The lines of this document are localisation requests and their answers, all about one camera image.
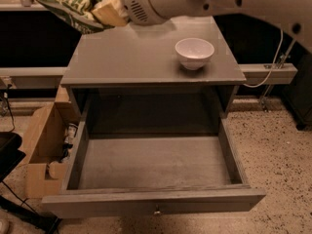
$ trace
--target white bowl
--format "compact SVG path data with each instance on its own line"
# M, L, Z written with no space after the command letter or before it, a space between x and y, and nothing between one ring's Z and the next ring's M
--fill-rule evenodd
M197 70L210 60L215 48L203 39L186 38L175 44L175 51L179 62L185 68Z

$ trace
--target cardboard box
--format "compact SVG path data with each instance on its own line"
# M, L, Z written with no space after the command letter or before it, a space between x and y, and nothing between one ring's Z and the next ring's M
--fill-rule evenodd
M21 150L26 153L27 198L42 198L59 193L67 164L62 155L68 123L78 124L79 116L69 101L56 101L36 110L23 136Z

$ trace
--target gray cabinet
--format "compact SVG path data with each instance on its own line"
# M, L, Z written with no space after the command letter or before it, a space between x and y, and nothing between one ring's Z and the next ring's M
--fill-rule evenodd
M186 37L214 44L198 71L176 59ZM213 18L83 37L61 81L81 121L43 205L61 218L248 211L265 192L250 187L226 120L245 81Z

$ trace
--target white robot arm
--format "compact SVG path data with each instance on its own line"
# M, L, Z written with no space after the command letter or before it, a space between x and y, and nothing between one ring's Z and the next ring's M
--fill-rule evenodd
M312 0L122 0L133 22L156 24L177 16L245 14L288 33L312 53Z

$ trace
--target drawer handle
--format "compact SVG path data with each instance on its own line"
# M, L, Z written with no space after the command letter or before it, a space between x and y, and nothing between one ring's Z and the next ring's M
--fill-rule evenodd
M154 212L155 216L160 216L162 214L162 212L160 212L159 207L156 206L156 211Z
M155 215L155 216L160 216L160 215L162 215L162 212L160 212L160 211L155 211L155 212L154 212L154 215Z

